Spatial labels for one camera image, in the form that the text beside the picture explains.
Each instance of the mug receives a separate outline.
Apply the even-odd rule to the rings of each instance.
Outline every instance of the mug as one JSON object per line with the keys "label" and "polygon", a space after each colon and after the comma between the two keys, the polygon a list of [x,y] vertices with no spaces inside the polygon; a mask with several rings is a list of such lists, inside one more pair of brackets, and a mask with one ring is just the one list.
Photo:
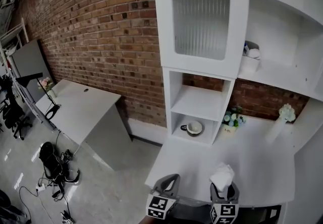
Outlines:
{"label": "mug", "polygon": [[187,125],[182,125],[181,130],[186,131],[189,136],[196,137],[203,131],[203,126],[198,121],[193,121]]}

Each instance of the grey floor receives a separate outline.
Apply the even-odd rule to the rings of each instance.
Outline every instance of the grey floor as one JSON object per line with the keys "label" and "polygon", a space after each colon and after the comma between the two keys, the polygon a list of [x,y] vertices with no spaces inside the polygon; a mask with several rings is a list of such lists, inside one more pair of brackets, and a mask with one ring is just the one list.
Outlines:
{"label": "grey floor", "polygon": [[[58,134],[58,131],[49,131],[38,120],[32,123],[33,127],[27,131],[24,141],[14,139],[11,130],[5,126],[2,127],[5,132],[0,133],[0,189],[9,195],[13,205],[24,211],[18,191],[21,186],[26,186],[35,192],[36,183],[43,174],[37,153],[44,142],[55,143]],[[118,172],[108,170],[82,147],[79,149],[70,165],[71,169],[79,168],[81,171],[80,182],[65,189],[71,215],[77,223],[138,223],[145,216],[149,188],[144,182],[160,148],[138,140],[134,140],[133,146],[135,155],[131,160],[136,166]],[[64,135],[59,135],[60,152],[66,149],[74,152],[77,147]],[[21,194],[31,211],[33,223],[51,224],[41,202],[53,222],[62,223],[60,212],[67,210],[66,202],[54,202],[51,187],[39,193],[41,201],[24,189]]]}

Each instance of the white desk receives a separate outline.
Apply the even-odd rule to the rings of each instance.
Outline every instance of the white desk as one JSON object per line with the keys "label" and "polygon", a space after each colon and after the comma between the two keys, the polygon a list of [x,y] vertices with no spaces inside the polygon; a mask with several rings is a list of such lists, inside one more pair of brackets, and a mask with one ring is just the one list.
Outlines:
{"label": "white desk", "polygon": [[[115,106],[121,96],[68,80],[61,80],[53,91],[61,108],[50,121],[99,161],[114,170],[122,168],[131,140]],[[44,95],[36,106],[45,115],[50,104]]]}
{"label": "white desk", "polygon": [[146,184],[170,174],[179,174],[179,195],[210,202],[210,180],[222,161],[235,171],[242,207],[272,206],[294,199],[295,165],[292,126],[286,125],[272,146],[264,134],[273,121],[247,118],[234,137],[217,137],[212,147],[180,138],[168,138],[152,167]]}

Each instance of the office chair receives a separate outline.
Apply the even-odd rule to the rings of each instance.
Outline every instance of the office chair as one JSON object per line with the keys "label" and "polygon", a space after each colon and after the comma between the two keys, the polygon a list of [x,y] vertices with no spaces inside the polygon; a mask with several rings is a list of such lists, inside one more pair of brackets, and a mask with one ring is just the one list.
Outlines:
{"label": "office chair", "polygon": [[24,117],[20,119],[25,113],[21,109],[21,107],[16,102],[15,96],[12,91],[12,81],[9,77],[6,77],[3,82],[4,86],[7,90],[6,98],[2,101],[4,106],[1,108],[0,111],[3,112],[3,119],[5,120],[5,126],[8,129],[12,129],[14,132],[14,137],[17,139],[17,133],[19,132],[20,139],[24,140],[22,137],[22,129],[23,127],[32,127],[32,124],[27,123],[26,121],[29,120],[29,117]]}

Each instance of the white baseboard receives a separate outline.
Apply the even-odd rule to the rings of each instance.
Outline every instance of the white baseboard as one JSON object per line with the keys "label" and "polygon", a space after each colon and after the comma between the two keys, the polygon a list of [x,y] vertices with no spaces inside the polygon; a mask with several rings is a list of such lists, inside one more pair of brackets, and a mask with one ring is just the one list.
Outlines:
{"label": "white baseboard", "polygon": [[148,141],[163,144],[167,139],[167,128],[149,123],[144,123],[132,118],[128,119],[127,131]]}

